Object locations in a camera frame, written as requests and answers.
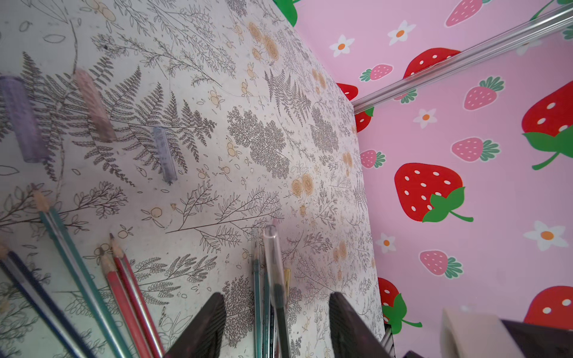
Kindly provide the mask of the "clear peach pencil cap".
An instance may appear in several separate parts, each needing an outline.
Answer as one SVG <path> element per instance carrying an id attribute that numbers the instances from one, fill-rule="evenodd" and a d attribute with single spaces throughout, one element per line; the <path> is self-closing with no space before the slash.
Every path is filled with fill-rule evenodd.
<path id="1" fill-rule="evenodd" d="M 94 80 L 90 74 L 83 70 L 77 69 L 75 73 L 78 88 L 84 98 L 92 122 L 98 132 L 99 138 L 104 143 L 117 141 L 117 136 L 108 117 L 101 95 L 95 86 Z"/>

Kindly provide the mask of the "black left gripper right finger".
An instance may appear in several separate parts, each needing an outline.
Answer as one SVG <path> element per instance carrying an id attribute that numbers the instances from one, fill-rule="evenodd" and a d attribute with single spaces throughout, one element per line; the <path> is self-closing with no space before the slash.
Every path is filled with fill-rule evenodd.
<path id="1" fill-rule="evenodd" d="M 389 358 L 389 354 L 342 293 L 332 292 L 328 304 L 335 358 Z"/>

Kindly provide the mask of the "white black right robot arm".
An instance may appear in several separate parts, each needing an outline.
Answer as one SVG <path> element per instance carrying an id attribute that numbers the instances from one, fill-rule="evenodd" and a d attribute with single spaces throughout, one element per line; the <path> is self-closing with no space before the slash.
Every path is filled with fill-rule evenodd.
<path id="1" fill-rule="evenodd" d="M 438 357 L 571 357 L 572 308 L 545 307 L 530 322 L 445 309 Z"/>

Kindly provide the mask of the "small clear lilac pencil cap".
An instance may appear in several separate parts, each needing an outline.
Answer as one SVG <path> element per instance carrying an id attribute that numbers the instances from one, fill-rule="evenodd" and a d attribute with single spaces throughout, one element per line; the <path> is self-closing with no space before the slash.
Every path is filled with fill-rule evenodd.
<path id="1" fill-rule="evenodd" d="M 164 181 L 171 185 L 178 180 L 178 176 L 175 170 L 175 163 L 172 158 L 167 132 L 162 127 L 154 127 L 153 136 L 158 150 Z"/>

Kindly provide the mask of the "clear purple pencil cap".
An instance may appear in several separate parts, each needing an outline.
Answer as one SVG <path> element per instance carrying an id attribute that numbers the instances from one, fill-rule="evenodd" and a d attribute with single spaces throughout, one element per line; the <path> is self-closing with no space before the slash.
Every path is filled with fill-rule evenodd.
<path id="1" fill-rule="evenodd" d="M 24 81 L 15 76 L 3 75 L 1 93 L 24 161 L 26 163 L 47 161 L 49 151 L 28 98 Z"/>

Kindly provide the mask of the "red striped pencil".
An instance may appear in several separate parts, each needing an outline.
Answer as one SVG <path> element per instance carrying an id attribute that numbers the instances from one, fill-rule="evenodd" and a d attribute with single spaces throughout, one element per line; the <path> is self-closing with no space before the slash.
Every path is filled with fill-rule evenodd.
<path id="1" fill-rule="evenodd" d="M 146 340 L 152 357 L 164 356 L 164 348 L 162 346 L 158 331 L 155 323 L 152 320 L 151 313 L 143 297 L 143 293 L 137 283 L 134 271 L 127 258 L 127 255 L 122 250 L 120 244 L 110 234 L 110 246 L 112 249 L 113 260 L 119 273 L 119 277 L 126 289 L 131 306 L 134 310 L 135 317 L 137 318 L 143 337 Z"/>
<path id="2" fill-rule="evenodd" d="M 152 358 L 152 353 L 146 341 L 146 337 L 144 336 L 143 330 L 140 326 L 137 316 L 135 315 L 131 301 L 122 284 L 115 264 L 112 262 L 109 255 L 103 254 L 100 256 L 100 258 L 102 271 L 104 272 L 104 276 L 107 279 L 108 285 L 113 292 L 116 304 L 124 322 L 126 323 L 129 335 L 132 338 L 139 357 Z"/>

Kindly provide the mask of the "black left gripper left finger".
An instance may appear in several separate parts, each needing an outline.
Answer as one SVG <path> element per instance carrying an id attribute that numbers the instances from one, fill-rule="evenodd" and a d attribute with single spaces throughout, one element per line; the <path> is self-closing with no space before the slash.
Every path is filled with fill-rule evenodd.
<path id="1" fill-rule="evenodd" d="M 213 293 L 164 357 L 219 357 L 226 318 L 224 295 Z"/>

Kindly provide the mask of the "blue pencil with clear cap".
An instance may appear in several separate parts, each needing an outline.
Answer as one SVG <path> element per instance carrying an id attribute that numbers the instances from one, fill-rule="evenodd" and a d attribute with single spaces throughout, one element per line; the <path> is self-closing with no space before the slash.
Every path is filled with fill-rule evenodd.
<path id="1" fill-rule="evenodd" d="M 47 324 L 71 357 L 95 357 L 78 331 L 39 284 L 19 256 L 1 245 L 1 270 Z"/>

